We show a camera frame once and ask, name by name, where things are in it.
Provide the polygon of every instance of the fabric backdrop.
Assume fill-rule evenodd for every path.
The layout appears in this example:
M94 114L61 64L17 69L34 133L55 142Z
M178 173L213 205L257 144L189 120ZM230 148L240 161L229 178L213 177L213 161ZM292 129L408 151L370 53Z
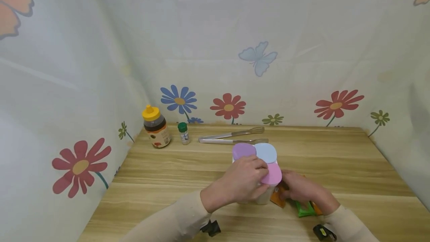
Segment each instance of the fabric backdrop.
M76 241L143 124L362 127L430 207L429 0L0 0L0 234Z

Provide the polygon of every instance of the purple lid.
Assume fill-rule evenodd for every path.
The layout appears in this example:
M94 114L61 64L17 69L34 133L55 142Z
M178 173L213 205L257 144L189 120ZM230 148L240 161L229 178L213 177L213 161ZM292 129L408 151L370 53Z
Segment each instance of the purple lid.
M260 182L269 185L278 185L282 180L282 172L277 163L268 164L269 174L263 177Z
M248 143L237 143L233 146L233 159L239 160L244 156L255 155L255 147Z

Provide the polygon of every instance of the round lid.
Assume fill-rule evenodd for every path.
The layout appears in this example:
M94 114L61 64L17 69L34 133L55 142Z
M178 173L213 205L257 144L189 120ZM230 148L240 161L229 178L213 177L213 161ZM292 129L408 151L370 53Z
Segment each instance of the round lid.
M269 174L263 177L260 182L269 185L278 185L282 180L282 172L277 163L268 164Z
M255 155L255 147L248 143L237 143L233 146L233 159L239 160L244 156Z
M181 132L181 133L186 132L188 130L187 124L184 122L179 123L178 129L179 129L179 132Z
M257 150L257 157L268 164L276 162L277 153L274 146L269 143L257 143L254 146Z
M145 121L155 121L160 115L160 110L151 105L146 105L146 109L142 111L142 117Z

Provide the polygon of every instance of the black strap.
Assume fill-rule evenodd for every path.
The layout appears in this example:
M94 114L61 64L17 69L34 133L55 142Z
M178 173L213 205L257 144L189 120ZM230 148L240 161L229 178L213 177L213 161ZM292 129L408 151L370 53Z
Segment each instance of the black strap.
M320 241L325 240L327 237L330 237L333 241L337 240L336 234L321 224L318 224L314 227L314 234L318 237Z
M203 233L208 233L210 237L214 237L217 234L221 233L221 229L218 225L218 222L217 221L211 222L210 220L207 225L204 225L200 229L200 231L202 231Z

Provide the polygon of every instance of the beige sleeve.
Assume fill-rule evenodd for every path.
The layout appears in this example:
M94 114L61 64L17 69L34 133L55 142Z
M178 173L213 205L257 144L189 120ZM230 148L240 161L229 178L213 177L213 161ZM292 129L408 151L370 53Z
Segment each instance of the beige sleeve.
M342 242L379 242L363 222L349 209L342 205L334 213L325 216L324 221L330 224Z
M209 222L200 191L181 197L136 225L121 242L166 242L192 239Z

